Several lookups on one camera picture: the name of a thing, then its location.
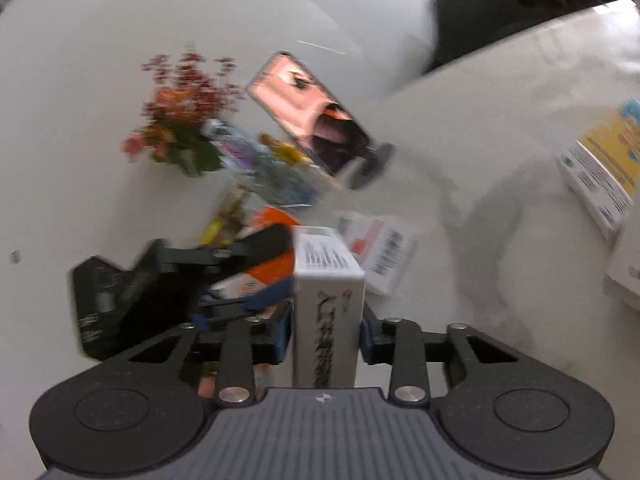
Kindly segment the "clear plastic water bottle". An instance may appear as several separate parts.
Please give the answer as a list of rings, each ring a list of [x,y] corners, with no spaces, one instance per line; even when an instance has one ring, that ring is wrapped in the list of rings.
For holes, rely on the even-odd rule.
[[[209,119],[202,133],[219,152],[222,164],[268,204],[283,209],[314,206],[318,188],[312,177],[288,166],[242,128]]]

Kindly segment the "white box blue circle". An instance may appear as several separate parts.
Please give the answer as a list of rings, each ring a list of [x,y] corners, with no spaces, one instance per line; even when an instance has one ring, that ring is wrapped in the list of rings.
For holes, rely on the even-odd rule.
[[[334,229],[293,229],[293,384],[352,388],[366,276]]]

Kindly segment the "strawberry cefaclor medicine box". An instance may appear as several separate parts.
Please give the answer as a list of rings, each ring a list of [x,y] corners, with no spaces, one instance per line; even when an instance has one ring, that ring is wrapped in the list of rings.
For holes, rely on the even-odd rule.
[[[342,211],[337,232],[366,274],[367,292],[390,297],[416,248],[416,230],[394,216]]]

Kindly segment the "black round phone stand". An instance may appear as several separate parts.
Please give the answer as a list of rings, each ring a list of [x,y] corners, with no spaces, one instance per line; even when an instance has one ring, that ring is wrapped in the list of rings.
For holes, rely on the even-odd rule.
[[[358,191],[371,184],[384,172],[395,152],[395,145],[390,143],[382,143],[376,148],[367,148],[361,155],[362,164],[350,177],[347,187]]]

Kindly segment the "smartphone on stand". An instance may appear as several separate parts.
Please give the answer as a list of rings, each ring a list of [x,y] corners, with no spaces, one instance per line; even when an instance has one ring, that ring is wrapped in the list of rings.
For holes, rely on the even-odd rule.
[[[370,136],[291,53],[275,53],[247,93],[328,174],[367,153]]]

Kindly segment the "red orange flower bouquet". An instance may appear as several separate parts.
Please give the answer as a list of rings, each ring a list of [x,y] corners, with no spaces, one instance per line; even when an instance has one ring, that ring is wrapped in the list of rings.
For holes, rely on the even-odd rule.
[[[207,58],[187,47],[174,61],[167,54],[153,56],[141,65],[153,79],[153,92],[142,105],[143,124],[122,141],[130,160],[147,154],[152,162],[176,166],[188,177],[201,177],[222,166],[221,156],[203,132],[206,122],[238,110],[243,99],[231,77],[235,60]]]

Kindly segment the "white blue medicine box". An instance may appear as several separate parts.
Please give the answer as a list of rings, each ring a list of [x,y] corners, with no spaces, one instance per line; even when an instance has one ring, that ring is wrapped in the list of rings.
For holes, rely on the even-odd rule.
[[[605,272],[606,296],[626,304],[636,312],[640,306],[640,223],[639,204],[625,220]]]

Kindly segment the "yellow blue medicine box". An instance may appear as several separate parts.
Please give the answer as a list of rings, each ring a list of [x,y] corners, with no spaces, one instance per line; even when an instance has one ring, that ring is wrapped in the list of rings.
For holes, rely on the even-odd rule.
[[[558,156],[565,183],[612,243],[632,208],[639,179],[639,101],[629,99]]]

